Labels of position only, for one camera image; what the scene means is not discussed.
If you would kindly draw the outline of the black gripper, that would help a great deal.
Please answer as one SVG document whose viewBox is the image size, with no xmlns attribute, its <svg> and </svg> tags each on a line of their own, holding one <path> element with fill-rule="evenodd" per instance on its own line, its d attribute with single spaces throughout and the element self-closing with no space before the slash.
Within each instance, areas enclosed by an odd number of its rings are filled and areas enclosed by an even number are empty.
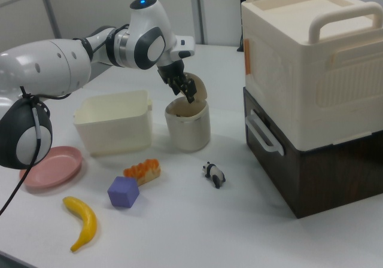
<svg viewBox="0 0 383 268">
<path fill-rule="evenodd" d="M 197 92 L 196 85 L 192 78 L 185 75 L 182 60 L 177 60 L 166 66 L 159 66 L 157 71 L 163 82 L 172 89 L 175 96 L 182 92 L 188 103 L 194 101 L 194 95 Z"/>
</svg>

